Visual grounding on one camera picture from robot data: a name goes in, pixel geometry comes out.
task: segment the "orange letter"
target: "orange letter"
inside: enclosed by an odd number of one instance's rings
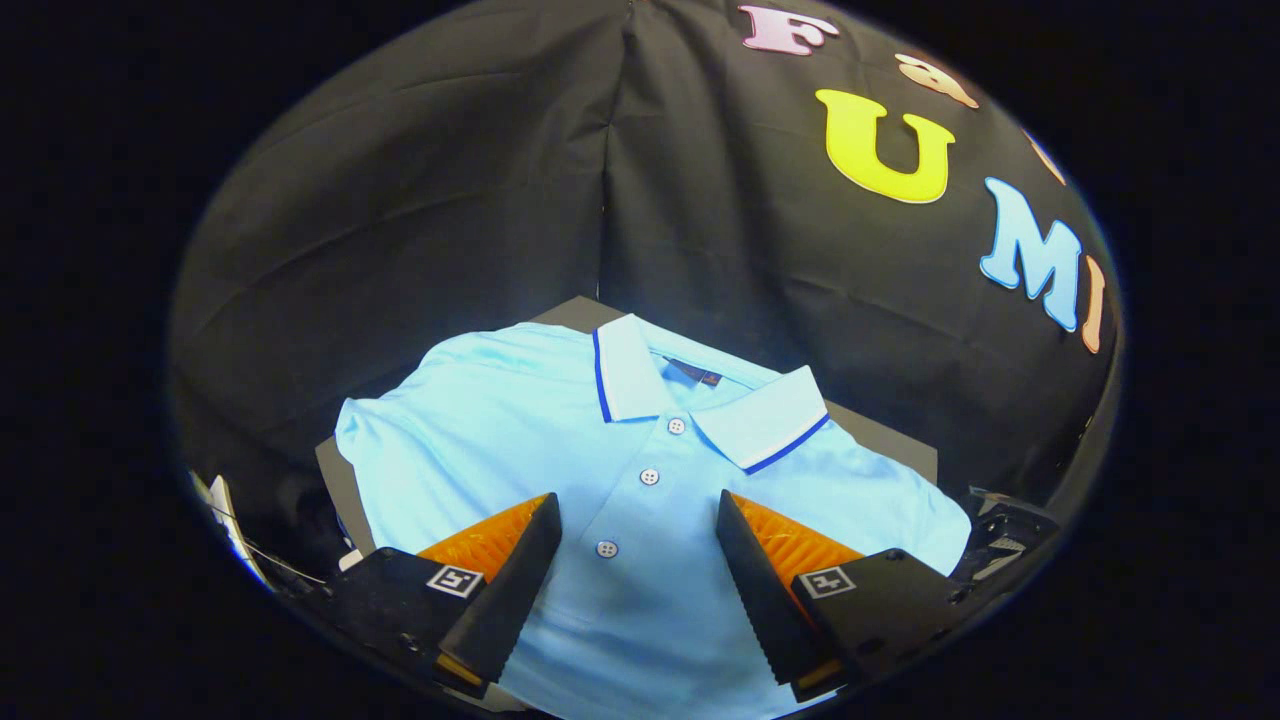
[[[1066,184],[1066,181],[1062,179],[1062,173],[1057,172],[1057,165],[1053,164],[1053,160],[1048,159],[1048,155],[1046,155],[1044,151],[1039,149],[1039,145],[1034,140],[1032,140],[1032,136],[1027,135],[1027,140],[1030,141],[1032,149],[1036,150],[1036,154],[1041,156],[1041,163],[1044,163],[1044,167],[1048,168],[1048,172],[1053,173],[1053,177],[1057,178],[1057,182]]]
[[[914,79],[924,87],[928,87],[929,90],[937,90],[942,95],[950,96],[956,102],[970,108],[978,106],[978,101],[969,97],[969,94],[960,87],[960,83],[952,79],[952,77],[947,73],[934,68],[924,60],[916,60],[910,55],[896,54],[893,56],[902,63],[897,67],[897,69],[902,70],[904,76]]]
[[[1085,255],[1084,264],[1089,266],[1092,290],[1089,291],[1089,318],[1084,320],[1080,340],[1084,341],[1084,347],[1088,347],[1089,352],[1097,355],[1098,347],[1102,347],[1102,342],[1098,340],[1098,328],[1102,327],[1102,288],[1106,287],[1107,281],[1102,277],[1102,268],[1098,268],[1093,258]]]

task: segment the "pink letter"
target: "pink letter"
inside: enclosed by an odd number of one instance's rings
[[[822,33],[840,35],[836,26],[817,18],[754,5],[739,5],[737,9],[751,15],[751,32],[754,35],[744,40],[742,45],[755,50],[813,55],[813,47],[820,47],[826,42]],[[796,37],[803,37],[809,45],[796,42]]]

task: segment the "yellow letter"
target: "yellow letter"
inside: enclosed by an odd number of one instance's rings
[[[947,145],[956,141],[947,128],[919,115],[904,114],[915,128],[920,164],[914,173],[886,168],[876,154],[876,123],[888,114],[874,100],[849,92],[819,90],[827,105],[827,156],[846,178],[872,192],[902,202],[933,202],[947,190]]]

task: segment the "shirt collar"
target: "shirt collar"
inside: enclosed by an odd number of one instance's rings
[[[591,333],[595,388],[605,423],[655,418],[676,410],[652,352],[721,373],[751,392],[689,415],[716,448],[748,474],[777,461],[829,419],[813,372],[778,374],[623,315]]]

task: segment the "letter m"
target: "letter m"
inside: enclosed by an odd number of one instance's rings
[[[1044,311],[1062,329],[1075,332],[1080,240],[1060,220],[1053,220],[1048,237],[1042,238],[1032,206],[1021,192],[996,178],[987,178],[987,190],[996,196],[996,245],[991,255],[978,263],[982,274],[1009,290],[1025,279],[1028,300],[1036,300],[1052,275],[1053,287],[1044,295]],[[1025,278],[1018,277],[1015,255],[1023,259]]]

